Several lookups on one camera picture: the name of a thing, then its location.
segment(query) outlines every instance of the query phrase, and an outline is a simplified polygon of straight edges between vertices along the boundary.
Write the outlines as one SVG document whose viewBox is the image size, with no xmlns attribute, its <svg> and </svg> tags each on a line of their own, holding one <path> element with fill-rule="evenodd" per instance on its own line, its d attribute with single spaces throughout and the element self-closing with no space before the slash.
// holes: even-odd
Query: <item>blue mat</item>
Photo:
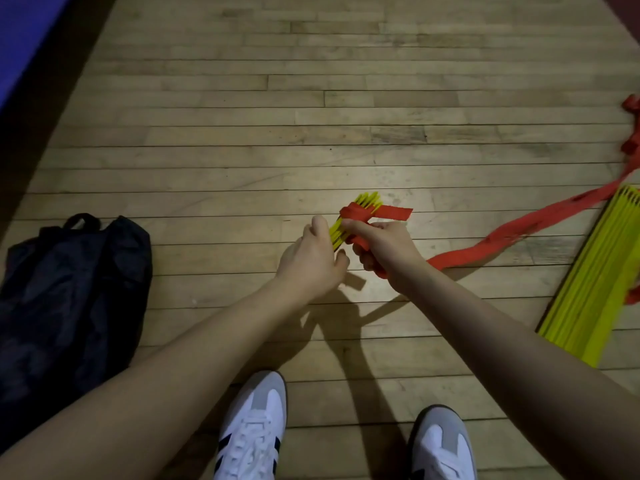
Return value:
<svg viewBox="0 0 640 480">
<path fill-rule="evenodd" d="M 0 0 L 0 107 L 68 0 Z"/>
</svg>

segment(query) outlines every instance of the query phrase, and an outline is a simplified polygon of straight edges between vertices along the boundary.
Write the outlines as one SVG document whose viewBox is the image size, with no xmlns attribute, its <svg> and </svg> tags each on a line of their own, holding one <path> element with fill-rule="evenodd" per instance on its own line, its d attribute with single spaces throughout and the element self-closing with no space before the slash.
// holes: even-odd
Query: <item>hand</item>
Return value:
<svg viewBox="0 0 640 480">
<path fill-rule="evenodd" d="M 428 267 L 415 247 L 406 226 L 400 222 L 375 222 L 371 225 L 344 219 L 341 228 L 359 235 L 369 243 L 368 251 L 354 244 L 353 252 L 367 271 L 384 269 L 389 284 L 398 293 L 407 293 L 407 277 L 416 269 Z"/>
<path fill-rule="evenodd" d="M 349 258 L 343 250 L 336 255 L 333 252 L 326 219 L 315 216 L 302 237 L 282 254 L 276 277 L 309 302 L 337 288 L 348 266 Z"/>
</svg>

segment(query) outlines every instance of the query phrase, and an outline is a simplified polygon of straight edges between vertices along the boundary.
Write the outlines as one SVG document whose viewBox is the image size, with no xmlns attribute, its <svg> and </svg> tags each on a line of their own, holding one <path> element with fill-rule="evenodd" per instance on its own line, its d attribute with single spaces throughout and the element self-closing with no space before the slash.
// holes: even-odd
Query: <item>forearm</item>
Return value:
<svg viewBox="0 0 640 480">
<path fill-rule="evenodd" d="M 640 403 L 633 395 L 433 268 L 418 266 L 406 279 L 408 297 L 561 473 L 637 475 Z"/>
<path fill-rule="evenodd" d="M 304 304 L 276 278 L 39 427 L 0 458 L 0 477 L 153 477 L 247 359 Z"/>
</svg>

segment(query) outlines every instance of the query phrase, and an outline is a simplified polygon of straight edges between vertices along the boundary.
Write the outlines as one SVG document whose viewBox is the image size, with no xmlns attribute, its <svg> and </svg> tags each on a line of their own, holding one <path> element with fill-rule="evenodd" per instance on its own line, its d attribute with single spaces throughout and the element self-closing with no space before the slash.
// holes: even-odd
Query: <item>black bag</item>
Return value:
<svg viewBox="0 0 640 480">
<path fill-rule="evenodd" d="M 129 365 L 151 275 L 149 235 L 124 217 L 100 230 L 100 220 L 78 214 L 9 249 L 0 289 L 0 453 Z"/>
</svg>

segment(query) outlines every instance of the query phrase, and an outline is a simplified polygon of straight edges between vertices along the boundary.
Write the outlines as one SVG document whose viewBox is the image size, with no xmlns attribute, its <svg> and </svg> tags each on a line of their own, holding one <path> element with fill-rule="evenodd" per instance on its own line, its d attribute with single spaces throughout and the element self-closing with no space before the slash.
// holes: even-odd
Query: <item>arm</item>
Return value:
<svg viewBox="0 0 640 480">
<path fill-rule="evenodd" d="M 196 430 L 244 363 L 288 315 L 338 286 L 323 217 L 283 254 L 276 277 L 37 428 L 0 457 L 0 478 L 140 480 Z"/>
<path fill-rule="evenodd" d="M 396 291 L 427 315 L 527 439 L 569 479 L 635 478 L 640 401 L 425 263 L 399 223 L 346 221 Z"/>
</svg>

